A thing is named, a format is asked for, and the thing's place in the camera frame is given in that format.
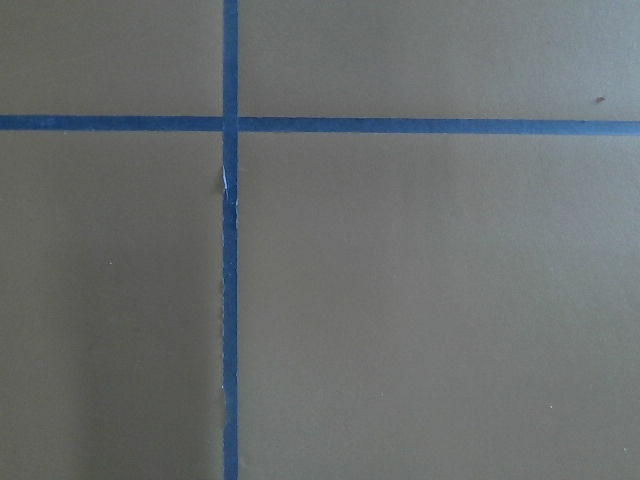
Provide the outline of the brown paper table cover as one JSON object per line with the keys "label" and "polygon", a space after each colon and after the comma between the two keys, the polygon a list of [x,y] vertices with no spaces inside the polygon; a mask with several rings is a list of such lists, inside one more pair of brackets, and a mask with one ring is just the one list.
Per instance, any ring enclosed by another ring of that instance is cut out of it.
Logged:
{"label": "brown paper table cover", "polygon": [[[632,121],[635,1],[243,1],[248,117]],[[217,132],[1,135],[1,475],[223,475]],[[239,136],[242,479],[635,479],[639,142]]]}

